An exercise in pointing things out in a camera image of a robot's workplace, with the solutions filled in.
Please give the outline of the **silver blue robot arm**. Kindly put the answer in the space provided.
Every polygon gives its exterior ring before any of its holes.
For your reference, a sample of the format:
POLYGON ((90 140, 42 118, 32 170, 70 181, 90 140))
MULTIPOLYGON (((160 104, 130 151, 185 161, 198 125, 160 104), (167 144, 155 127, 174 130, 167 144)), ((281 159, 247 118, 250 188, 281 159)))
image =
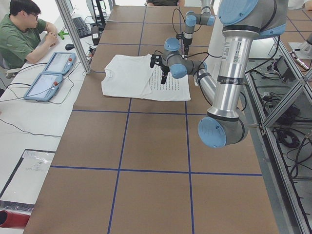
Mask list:
POLYGON ((194 11, 188 11, 185 16, 185 28, 182 33, 183 44, 184 44, 184 55, 188 55, 189 46, 192 44, 193 34, 195 32, 196 25, 207 25, 211 26, 215 22, 215 16, 212 13, 212 4, 210 0, 201 1, 201 12, 200 14, 194 11))
POLYGON ((171 73, 176 79, 193 75, 212 103, 198 124, 198 134, 205 145, 221 148, 246 137, 246 119, 237 104, 252 42, 283 34, 287 10, 286 0, 221 1, 216 19, 222 27, 214 27, 224 37, 217 79, 207 71, 205 63, 184 59, 176 38, 165 41, 160 61, 163 75, 171 73))

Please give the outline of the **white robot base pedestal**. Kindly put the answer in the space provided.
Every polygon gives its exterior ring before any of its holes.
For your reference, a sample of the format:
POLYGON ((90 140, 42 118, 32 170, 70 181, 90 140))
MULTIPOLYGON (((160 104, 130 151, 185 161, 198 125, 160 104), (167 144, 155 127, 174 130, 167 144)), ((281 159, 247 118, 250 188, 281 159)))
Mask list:
POLYGON ((208 47, 208 53, 214 57, 221 57, 225 38, 222 34, 223 24, 218 17, 218 10, 221 4, 221 0, 215 0, 213 10, 215 13, 215 22, 213 26, 212 35, 208 47))

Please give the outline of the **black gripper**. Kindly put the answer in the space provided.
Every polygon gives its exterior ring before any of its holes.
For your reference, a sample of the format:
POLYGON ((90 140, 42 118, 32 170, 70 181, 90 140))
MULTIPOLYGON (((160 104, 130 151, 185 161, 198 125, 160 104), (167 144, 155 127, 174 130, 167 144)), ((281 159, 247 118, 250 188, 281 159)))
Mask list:
POLYGON ((170 71, 170 68, 169 68, 166 61, 161 61, 159 63, 159 65, 161 67, 161 70, 163 71, 162 76, 161 76, 161 84, 165 84, 166 80, 167 80, 168 72, 170 71))
POLYGON ((188 46, 192 44, 192 39, 184 38, 183 44, 184 44, 184 55, 188 55, 188 46))

